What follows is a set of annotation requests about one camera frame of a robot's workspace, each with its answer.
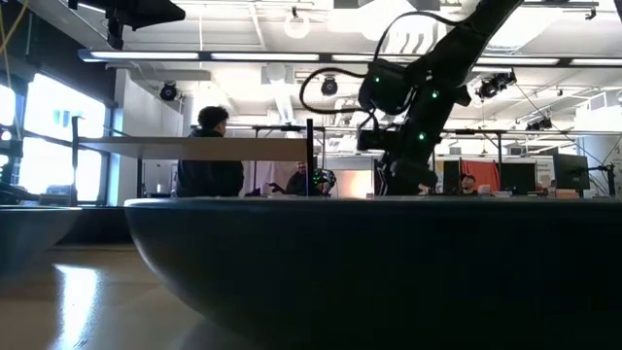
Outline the long ceiling light strip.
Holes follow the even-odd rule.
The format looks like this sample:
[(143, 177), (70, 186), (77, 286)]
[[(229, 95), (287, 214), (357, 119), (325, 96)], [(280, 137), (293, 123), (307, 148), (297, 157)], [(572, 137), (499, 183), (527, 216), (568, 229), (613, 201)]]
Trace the long ceiling light strip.
[[(372, 53), (334, 52), (140, 52), (78, 50), (85, 62), (163, 61), (163, 62), (281, 62), (367, 64)], [(485, 55), (476, 66), (560, 67), (560, 68), (622, 68), (622, 58), (609, 57), (542, 57), (520, 55)]]

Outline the black computer monitor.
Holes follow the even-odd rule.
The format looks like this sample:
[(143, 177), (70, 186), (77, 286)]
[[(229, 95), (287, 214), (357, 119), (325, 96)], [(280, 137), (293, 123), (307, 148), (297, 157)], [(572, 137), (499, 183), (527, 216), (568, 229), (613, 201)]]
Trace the black computer monitor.
[(516, 195), (527, 195), (536, 190), (536, 165), (534, 163), (502, 163), (501, 189)]
[(587, 157), (557, 154), (553, 156), (553, 168), (558, 189), (575, 191), (590, 189)]
[(461, 188), (461, 164), (458, 160), (443, 161), (442, 193), (458, 194)]

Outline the large bright window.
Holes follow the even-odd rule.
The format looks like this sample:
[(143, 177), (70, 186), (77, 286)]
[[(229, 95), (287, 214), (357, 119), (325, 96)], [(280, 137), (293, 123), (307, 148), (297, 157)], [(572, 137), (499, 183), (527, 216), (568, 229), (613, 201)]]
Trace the large bright window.
[(80, 150), (72, 165), (72, 119), (78, 119), (78, 135), (100, 137), (107, 121), (106, 106), (65, 84), (37, 74), (26, 84), (0, 83), (0, 139), (22, 140), (22, 156), (0, 155), (0, 172), (9, 182), (30, 193), (67, 195), (76, 186), (77, 199), (86, 202), (105, 198), (106, 157)]

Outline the orange panel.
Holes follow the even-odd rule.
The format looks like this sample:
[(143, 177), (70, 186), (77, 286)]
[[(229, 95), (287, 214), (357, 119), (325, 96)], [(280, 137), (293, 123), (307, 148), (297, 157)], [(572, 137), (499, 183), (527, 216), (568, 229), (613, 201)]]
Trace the orange panel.
[(463, 174), (474, 178), (477, 190), (481, 186), (486, 186), (490, 188), (491, 193), (494, 193), (501, 187), (500, 173), (494, 161), (462, 160), (461, 170)]

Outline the wooden shelf black metal frame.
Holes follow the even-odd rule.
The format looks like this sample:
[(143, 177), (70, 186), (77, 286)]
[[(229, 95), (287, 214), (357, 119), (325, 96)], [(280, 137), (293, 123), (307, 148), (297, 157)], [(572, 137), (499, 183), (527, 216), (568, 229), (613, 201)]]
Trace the wooden shelf black metal frame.
[(144, 161), (147, 160), (241, 160), (241, 161), (296, 161), (313, 162), (314, 136), (311, 119), (304, 126), (307, 132), (303, 139), (277, 138), (188, 138), (188, 137), (146, 137), (129, 136), (112, 129), (112, 135), (101, 138), (87, 138), (79, 135), (79, 116), (71, 118), (72, 166), (78, 167), (80, 148), (136, 158), (138, 165), (136, 197), (144, 196)]

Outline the white partition wall panel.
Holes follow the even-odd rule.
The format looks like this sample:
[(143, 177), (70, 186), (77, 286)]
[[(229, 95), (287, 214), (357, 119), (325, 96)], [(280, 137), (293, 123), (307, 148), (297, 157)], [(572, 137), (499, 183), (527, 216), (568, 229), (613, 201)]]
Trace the white partition wall panel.
[[(131, 80), (125, 69), (116, 72), (113, 128), (130, 136), (179, 137), (183, 134), (183, 115), (171, 108), (149, 90)], [(137, 159), (112, 154), (108, 201), (123, 206), (136, 197)]]

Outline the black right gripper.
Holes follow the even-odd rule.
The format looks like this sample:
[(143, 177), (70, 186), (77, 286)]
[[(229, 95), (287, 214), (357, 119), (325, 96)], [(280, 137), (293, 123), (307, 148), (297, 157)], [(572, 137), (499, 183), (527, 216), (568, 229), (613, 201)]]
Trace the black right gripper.
[(412, 196), (434, 188), (437, 175), (427, 163), (391, 160), (383, 155), (376, 160), (377, 196)]

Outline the dark charcoal plate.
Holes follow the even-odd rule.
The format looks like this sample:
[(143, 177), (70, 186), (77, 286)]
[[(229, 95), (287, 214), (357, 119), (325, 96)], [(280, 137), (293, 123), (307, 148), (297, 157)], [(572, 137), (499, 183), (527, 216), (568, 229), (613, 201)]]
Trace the dark charcoal plate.
[(0, 279), (60, 241), (80, 216), (80, 208), (0, 206)]
[(133, 199), (143, 260), (271, 350), (622, 350), (622, 202)]

